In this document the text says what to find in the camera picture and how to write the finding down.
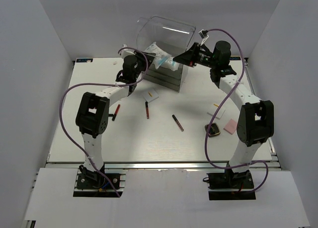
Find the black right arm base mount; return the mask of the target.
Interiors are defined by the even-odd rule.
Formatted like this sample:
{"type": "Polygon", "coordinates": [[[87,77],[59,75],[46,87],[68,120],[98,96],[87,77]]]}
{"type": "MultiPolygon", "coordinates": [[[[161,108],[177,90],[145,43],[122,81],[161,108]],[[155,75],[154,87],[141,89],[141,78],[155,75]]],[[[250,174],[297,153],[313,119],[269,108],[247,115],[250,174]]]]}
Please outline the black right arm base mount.
{"type": "Polygon", "coordinates": [[[255,200],[254,183],[249,170],[234,173],[226,169],[220,173],[207,173],[202,179],[208,184],[210,201],[255,200]]]}

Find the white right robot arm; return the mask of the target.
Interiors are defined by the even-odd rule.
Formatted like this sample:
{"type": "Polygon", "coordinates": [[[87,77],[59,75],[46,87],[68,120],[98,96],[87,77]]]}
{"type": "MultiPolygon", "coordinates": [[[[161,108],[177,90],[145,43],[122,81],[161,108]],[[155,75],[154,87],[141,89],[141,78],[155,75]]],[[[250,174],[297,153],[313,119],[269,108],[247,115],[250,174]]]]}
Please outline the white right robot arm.
{"type": "Polygon", "coordinates": [[[224,175],[225,183],[232,188],[242,182],[241,173],[249,170],[258,148],[274,134],[274,105],[252,94],[239,80],[230,66],[231,46],[218,41],[213,51],[205,45],[194,43],[189,50],[173,58],[173,61],[194,67],[199,64],[210,68],[212,82],[223,91],[240,110],[237,122],[239,139],[234,155],[224,175]]]}

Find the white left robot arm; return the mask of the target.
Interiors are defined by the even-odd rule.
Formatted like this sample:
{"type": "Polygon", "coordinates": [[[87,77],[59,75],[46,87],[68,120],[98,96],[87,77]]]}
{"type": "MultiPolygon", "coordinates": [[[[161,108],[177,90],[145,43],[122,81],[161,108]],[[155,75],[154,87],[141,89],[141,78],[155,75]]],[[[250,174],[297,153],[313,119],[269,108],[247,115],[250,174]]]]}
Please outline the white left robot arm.
{"type": "Polygon", "coordinates": [[[109,107],[133,93],[139,75],[152,64],[155,56],[155,53],[147,52],[129,53],[123,59],[122,70],[116,75],[115,87],[109,86],[97,93],[86,92],[82,96],[76,125],[88,155],[79,169],[88,176],[88,182],[95,188],[101,187],[105,182],[101,139],[108,125],[109,107]]]}

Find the clear acrylic makeup organizer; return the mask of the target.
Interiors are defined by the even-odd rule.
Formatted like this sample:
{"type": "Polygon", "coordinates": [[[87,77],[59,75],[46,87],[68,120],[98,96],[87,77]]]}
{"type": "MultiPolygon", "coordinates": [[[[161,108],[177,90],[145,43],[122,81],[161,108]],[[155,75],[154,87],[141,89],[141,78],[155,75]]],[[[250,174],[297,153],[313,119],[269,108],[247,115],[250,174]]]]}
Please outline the clear acrylic makeup organizer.
{"type": "Polygon", "coordinates": [[[137,26],[137,49],[155,54],[144,79],[180,92],[188,67],[173,58],[188,49],[196,27],[160,16],[140,17],[137,26]]]}

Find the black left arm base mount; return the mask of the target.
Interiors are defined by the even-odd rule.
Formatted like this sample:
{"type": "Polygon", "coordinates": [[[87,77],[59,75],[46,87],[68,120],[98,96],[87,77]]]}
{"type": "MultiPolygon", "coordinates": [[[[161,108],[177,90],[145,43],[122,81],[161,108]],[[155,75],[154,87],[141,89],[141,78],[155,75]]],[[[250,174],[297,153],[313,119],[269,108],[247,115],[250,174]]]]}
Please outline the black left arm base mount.
{"type": "Polygon", "coordinates": [[[111,183],[96,171],[85,169],[82,165],[78,169],[73,197],[84,198],[119,198],[125,187],[125,174],[106,173],[111,183]]]}

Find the white blue sachet packet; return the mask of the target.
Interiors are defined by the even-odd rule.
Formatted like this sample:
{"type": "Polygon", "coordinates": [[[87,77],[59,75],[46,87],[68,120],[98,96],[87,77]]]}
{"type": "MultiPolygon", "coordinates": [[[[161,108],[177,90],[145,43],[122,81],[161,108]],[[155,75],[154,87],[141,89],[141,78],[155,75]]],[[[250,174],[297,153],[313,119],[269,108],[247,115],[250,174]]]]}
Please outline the white blue sachet packet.
{"type": "Polygon", "coordinates": [[[153,42],[151,45],[149,45],[145,49],[146,53],[154,53],[155,54],[155,59],[153,61],[153,64],[156,69],[160,67],[160,65],[167,59],[171,57],[171,54],[167,53],[163,49],[161,49],[156,42],[153,42]]]}
{"type": "Polygon", "coordinates": [[[171,71],[177,71],[179,67],[179,63],[173,61],[173,60],[165,60],[160,67],[171,70],[171,71]]]}

